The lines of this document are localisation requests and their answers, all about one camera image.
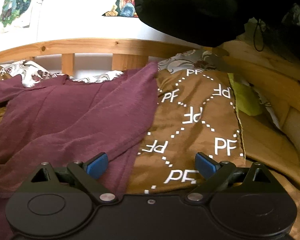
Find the maroon long-sleeve top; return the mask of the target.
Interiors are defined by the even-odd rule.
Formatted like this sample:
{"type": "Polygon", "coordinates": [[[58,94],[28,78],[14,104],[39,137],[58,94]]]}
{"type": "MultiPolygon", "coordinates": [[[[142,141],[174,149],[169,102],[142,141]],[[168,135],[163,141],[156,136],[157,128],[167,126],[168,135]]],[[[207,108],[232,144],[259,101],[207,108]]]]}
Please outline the maroon long-sleeve top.
{"type": "Polygon", "coordinates": [[[109,166],[100,183],[125,193],[157,109],[158,66],[152,62],[102,83],[67,75],[26,88],[20,75],[0,80],[0,239],[11,237],[5,205],[42,162],[60,167],[104,152],[109,166]]]}

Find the brown PF patterned duvet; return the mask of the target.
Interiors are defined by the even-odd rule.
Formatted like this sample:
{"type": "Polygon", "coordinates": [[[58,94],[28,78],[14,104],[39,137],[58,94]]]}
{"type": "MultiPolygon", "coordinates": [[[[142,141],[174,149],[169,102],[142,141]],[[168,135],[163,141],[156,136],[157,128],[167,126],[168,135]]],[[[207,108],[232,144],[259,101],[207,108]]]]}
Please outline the brown PF patterned duvet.
{"type": "MultiPolygon", "coordinates": [[[[109,72],[96,82],[111,81],[123,73],[109,72]]],[[[1,67],[0,80],[21,76],[26,88],[58,77],[40,67],[1,67]]],[[[242,127],[228,75],[185,68],[157,73],[158,99],[153,123],[139,150],[125,193],[160,193],[186,189],[203,181],[194,167],[201,151],[216,160],[245,164],[242,127]]],[[[0,122],[6,106],[0,106],[0,122]]]]}

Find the yellow-green cloth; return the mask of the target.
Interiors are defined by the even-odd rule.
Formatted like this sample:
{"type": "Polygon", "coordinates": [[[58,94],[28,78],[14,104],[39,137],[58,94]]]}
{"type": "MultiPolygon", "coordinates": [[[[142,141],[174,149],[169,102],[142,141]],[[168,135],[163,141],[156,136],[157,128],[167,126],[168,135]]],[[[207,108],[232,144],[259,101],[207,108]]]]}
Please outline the yellow-green cloth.
{"type": "Polygon", "coordinates": [[[239,74],[228,73],[238,110],[249,116],[261,115],[262,108],[249,82],[239,74]]]}

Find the black puffer jacket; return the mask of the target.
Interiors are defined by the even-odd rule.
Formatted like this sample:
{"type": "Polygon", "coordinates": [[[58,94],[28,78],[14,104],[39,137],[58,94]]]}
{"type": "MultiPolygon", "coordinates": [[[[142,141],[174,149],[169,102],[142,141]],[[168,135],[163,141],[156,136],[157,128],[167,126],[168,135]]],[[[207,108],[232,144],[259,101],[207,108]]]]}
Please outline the black puffer jacket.
{"type": "Polygon", "coordinates": [[[234,40],[255,19],[266,46],[300,60],[300,0],[135,0],[135,9],[155,30],[207,47],[234,40]]]}

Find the landscape drawing poster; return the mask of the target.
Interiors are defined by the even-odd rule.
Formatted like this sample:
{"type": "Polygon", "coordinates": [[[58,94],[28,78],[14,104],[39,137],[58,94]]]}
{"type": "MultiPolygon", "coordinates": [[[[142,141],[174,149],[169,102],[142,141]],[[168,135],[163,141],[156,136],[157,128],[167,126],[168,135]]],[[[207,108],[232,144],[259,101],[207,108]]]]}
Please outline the landscape drawing poster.
{"type": "Polygon", "coordinates": [[[135,0],[116,0],[112,8],[102,16],[138,18],[135,10],[135,0]]]}

